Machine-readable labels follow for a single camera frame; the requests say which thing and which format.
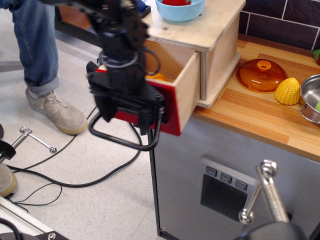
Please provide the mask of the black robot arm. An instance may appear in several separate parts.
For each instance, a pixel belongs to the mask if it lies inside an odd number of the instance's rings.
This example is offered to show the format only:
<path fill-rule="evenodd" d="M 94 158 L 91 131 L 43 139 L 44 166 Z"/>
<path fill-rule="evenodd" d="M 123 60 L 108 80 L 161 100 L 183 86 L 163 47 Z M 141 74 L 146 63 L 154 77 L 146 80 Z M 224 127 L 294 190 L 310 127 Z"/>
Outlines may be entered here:
<path fill-rule="evenodd" d="M 98 60 L 106 72 L 88 73 L 90 90 L 107 122 L 118 112 L 136 116 L 142 135 L 161 123 L 164 96 L 146 81 L 145 41 L 148 25 L 141 19 L 135 0 L 46 0 L 53 6 L 71 6 L 87 14 L 102 51 Z"/>

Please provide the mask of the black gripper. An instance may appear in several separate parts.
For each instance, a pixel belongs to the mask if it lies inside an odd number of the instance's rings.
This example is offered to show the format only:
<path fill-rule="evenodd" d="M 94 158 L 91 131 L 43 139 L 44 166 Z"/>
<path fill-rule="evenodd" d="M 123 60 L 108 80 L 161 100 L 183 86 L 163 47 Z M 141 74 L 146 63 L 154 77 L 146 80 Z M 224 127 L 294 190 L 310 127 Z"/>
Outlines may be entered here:
<path fill-rule="evenodd" d="M 166 121 L 164 95 L 145 79 L 145 58 L 134 53 L 128 59 L 113 59 L 103 53 L 98 63 L 86 66 L 90 91 L 102 118 L 110 122 L 119 109 L 140 110 L 138 127 L 142 136 Z"/>

